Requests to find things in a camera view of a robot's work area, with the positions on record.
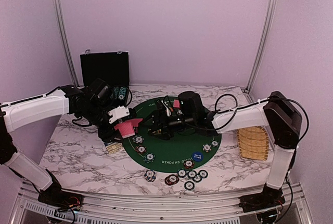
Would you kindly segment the red card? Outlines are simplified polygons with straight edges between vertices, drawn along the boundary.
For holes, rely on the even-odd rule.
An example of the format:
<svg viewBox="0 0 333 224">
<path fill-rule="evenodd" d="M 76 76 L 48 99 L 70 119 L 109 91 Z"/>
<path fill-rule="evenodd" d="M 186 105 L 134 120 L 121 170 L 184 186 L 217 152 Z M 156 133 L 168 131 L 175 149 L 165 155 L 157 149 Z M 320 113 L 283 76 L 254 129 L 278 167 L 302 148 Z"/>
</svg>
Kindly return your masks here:
<svg viewBox="0 0 333 224">
<path fill-rule="evenodd" d="M 175 100 L 173 101 L 173 107 L 174 107 L 174 108 L 180 108 L 180 102 L 179 102 L 179 100 L 175 99 Z"/>
<path fill-rule="evenodd" d="M 135 127 L 135 128 L 137 128 L 142 121 L 143 121 L 143 118 L 133 118 L 130 120 L 133 127 Z"/>
</svg>

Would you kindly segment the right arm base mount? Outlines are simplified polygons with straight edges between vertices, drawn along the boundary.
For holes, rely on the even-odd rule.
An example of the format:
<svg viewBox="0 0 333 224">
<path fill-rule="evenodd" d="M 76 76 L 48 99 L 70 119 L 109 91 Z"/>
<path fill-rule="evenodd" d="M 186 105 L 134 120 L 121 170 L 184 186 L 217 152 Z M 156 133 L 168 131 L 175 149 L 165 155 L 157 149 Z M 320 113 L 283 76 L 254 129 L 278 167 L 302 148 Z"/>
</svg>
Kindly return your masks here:
<svg viewBox="0 0 333 224">
<path fill-rule="evenodd" d="M 263 193 L 244 195 L 239 199 L 239 207 L 242 208 L 244 213 L 283 205 L 286 202 L 282 195 L 275 197 Z"/>
</svg>

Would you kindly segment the teal chip mat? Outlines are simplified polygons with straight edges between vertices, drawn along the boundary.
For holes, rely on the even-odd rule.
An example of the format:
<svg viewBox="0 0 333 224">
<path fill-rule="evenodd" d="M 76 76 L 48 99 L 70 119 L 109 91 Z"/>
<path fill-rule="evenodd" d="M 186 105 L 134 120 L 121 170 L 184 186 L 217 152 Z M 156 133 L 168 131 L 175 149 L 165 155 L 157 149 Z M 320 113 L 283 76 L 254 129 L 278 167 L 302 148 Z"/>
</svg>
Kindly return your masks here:
<svg viewBox="0 0 333 224">
<path fill-rule="evenodd" d="M 216 140 L 212 140 L 212 141 L 211 141 L 211 145 L 212 145 L 213 147 L 218 147 L 218 146 L 219 146 L 219 142 L 216 141 Z"/>
</svg>

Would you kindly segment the white blue chip stack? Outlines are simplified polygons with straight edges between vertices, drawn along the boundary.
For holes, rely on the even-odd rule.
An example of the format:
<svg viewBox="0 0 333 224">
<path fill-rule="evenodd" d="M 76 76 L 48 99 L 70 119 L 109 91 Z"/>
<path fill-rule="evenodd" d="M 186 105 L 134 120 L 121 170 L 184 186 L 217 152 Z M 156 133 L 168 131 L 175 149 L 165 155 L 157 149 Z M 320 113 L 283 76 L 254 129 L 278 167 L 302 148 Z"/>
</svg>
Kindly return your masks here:
<svg viewBox="0 0 333 224">
<path fill-rule="evenodd" d="M 144 174 L 146 181 L 154 182 L 156 179 L 156 172 L 153 170 L 147 170 Z"/>
</svg>

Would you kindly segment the white blue chips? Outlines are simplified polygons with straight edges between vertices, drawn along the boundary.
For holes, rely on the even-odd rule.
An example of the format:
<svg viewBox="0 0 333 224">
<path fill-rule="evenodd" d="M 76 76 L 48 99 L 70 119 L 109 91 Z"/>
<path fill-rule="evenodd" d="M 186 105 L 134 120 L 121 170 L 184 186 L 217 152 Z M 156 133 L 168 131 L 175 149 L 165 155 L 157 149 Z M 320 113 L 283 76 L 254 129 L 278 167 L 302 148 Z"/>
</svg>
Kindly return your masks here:
<svg viewBox="0 0 333 224">
<path fill-rule="evenodd" d="M 132 137 L 132 141 L 135 143 L 135 144 L 142 144 L 143 141 L 144 141 L 144 138 L 140 135 L 135 135 L 134 137 Z"/>
</svg>

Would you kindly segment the red black chip stack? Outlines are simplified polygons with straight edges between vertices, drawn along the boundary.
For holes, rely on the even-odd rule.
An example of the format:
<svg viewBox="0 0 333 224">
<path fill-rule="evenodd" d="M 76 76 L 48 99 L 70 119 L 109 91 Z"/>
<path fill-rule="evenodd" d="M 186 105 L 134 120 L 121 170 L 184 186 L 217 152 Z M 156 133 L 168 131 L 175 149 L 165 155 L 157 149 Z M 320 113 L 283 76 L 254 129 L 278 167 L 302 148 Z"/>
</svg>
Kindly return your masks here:
<svg viewBox="0 0 333 224">
<path fill-rule="evenodd" d="M 179 182 L 179 177 L 175 174 L 171 174 L 165 178 L 164 182 L 166 185 L 172 186 Z"/>
</svg>

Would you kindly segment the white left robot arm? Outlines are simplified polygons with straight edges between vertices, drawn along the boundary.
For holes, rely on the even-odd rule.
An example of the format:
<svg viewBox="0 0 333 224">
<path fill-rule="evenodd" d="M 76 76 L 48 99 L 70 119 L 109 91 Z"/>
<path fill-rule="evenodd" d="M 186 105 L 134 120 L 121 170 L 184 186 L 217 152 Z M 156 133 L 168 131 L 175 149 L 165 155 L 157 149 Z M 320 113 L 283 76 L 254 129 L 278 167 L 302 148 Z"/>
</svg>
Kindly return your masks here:
<svg viewBox="0 0 333 224">
<path fill-rule="evenodd" d="M 125 106 L 112 110 L 103 108 L 100 101 L 106 92 L 106 87 L 92 91 L 87 87 L 79 89 L 67 85 L 46 94 L 1 105 L 1 164 L 31 181 L 53 205 L 62 205 L 66 195 L 61 185 L 51 173 L 15 147 L 10 133 L 30 123 L 65 114 L 82 116 L 99 128 L 111 127 L 130 112 Z"/>
</svg>

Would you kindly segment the red striped card deck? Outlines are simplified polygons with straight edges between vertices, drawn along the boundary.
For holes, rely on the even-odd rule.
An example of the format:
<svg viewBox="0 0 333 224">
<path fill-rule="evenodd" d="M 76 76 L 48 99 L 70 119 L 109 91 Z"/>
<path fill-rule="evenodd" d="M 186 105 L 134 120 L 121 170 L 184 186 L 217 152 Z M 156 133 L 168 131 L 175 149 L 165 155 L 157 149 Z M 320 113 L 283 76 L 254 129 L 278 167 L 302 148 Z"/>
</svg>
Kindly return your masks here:
<svg viewBox="0 0 333 224">
<path fill-rule="evenodd" d="M 131 121 L 119 123 L 114 129 L 120 132 L 122 138 L 128 138 L 135 135 L 134 126 Z"/>
</svg>

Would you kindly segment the teal chips mat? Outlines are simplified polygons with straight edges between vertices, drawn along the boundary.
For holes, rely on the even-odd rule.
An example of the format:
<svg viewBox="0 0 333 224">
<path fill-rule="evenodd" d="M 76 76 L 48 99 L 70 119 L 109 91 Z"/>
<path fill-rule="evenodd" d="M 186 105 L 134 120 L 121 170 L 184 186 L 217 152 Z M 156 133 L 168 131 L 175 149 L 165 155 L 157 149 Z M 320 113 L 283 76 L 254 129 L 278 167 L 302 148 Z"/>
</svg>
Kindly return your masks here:
<svg viewBox="0 0 333 224">
<path fill-rule="evenodd" d="M 153 153 L 148 153 L 144 156 L 144 162 L 145 163 L 151 163 L 155 160 L 155 155 Z"/>
</svg>

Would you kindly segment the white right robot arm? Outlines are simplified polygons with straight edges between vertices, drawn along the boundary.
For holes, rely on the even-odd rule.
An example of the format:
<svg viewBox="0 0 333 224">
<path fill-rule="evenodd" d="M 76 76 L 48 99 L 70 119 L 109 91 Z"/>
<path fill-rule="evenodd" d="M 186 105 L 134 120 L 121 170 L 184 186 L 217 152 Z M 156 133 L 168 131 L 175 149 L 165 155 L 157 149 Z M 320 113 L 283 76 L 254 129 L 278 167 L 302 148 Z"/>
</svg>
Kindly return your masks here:
<svg viewBox="0 0 333 224">
<path fill-rule="evenodd" d="M 287 99 L 274 91 L 265 99 L 246 106 L 235 105 L 225 111 L 205 109 L 198 93 L 185 91 L 178 95 L 177 109 L 163 100 L 156 100 L 156 109 L 144 121 L 148 133 L 160 139 L 169 140 L 177 131 L 193 128 L 203 136 L 216 136 L 236 130 L 241 154 L 253 158 L 268 147 L 266 128 L 274 137 L 274 158 L 271 170 L 258 195 L 258 203 L 269 207 L 278 199 L 278 192 L 291 170 L 296 149 L 305 134 L 301 132 L 302 119 L 306 112 L 295 108 L 296 101 Z"/>
</svg>

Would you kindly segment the teal chip one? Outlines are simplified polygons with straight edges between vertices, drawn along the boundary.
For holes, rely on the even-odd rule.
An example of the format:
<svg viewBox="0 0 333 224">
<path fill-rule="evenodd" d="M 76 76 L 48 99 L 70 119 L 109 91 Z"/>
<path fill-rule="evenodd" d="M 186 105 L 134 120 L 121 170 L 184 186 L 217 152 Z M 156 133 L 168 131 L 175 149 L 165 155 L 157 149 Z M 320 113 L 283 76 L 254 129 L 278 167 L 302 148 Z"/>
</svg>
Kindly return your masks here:
<svg viewBox="0 0 333 224">
<path fill-rule="evenodd" d="M 187 171 L 184 170 L 184 169 L 179 169 L 179 170 L 177 171 L 177 176 L 178 176 L 179 178 L 184 178 L 184 177 L 186 177 L 186 175 L 187 175 Z"/>
</svg>

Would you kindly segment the teal chip three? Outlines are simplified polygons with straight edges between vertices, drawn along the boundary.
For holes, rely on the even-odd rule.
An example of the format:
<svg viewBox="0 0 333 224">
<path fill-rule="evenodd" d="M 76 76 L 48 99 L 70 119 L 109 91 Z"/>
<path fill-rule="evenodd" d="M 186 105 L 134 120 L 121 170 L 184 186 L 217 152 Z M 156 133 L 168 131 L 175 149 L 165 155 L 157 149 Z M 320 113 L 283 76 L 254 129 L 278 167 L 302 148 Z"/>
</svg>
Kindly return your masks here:
<svg viewBox="0 0 333 224">
<path fill-rule="evenodd" d="M 200 170 L 198 172 L 198 175 L 201 177 L 201 178 L 207 178 L 208 177 L 208 172 L 206 170 Z"/>
</svg>

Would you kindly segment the teal chip four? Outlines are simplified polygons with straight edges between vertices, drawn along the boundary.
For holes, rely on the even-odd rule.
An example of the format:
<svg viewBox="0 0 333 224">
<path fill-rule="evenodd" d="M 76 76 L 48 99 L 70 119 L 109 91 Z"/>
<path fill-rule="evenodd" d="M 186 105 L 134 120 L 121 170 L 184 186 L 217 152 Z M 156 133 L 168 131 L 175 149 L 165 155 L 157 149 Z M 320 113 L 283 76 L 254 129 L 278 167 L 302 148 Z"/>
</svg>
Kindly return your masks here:
<svg viewBox="0 0 333 224">
<path fill-rule="evenodd" d="M 191 190 L 194 189 L 194 187 L 195 187 L 195 184 L 192 181 L 187 181 L 187 182 L 184 183 L 184 188 L 186 190 L 191 191 Z"/>
</svg>

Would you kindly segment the red chips bottom mat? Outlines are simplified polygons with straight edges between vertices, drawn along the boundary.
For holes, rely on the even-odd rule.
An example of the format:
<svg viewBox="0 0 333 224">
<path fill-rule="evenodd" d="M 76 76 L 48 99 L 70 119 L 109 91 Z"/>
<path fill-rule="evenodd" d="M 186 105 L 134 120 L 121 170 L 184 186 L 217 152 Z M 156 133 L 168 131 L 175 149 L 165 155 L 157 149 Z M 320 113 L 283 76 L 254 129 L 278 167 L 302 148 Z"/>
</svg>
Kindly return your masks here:
<svg viewBox="0 0 333 224">
<path fill-rule="evenodd" d="M 186 160 L 184 163 L 183 163 L 184 167 L 186 169 L 191 169 L 194 167 L 194 161 L 192 160 Z"/>
</svg>

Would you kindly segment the teal chip two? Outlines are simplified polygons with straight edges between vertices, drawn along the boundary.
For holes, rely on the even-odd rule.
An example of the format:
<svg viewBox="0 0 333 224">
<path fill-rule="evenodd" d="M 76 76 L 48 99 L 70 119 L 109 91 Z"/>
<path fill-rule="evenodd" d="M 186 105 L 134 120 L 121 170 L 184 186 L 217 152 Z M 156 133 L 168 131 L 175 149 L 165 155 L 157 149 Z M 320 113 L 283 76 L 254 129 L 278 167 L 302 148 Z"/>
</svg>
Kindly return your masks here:
<svg viewBox="0 0 333 224">
<path fill-rule="evenodd" d="M 190 171 L 188 171 L 187 176 L 189 178 L 195 178 L 197 176 L 197 172 L 194 170 L 190 170 Z"/>
</svg>

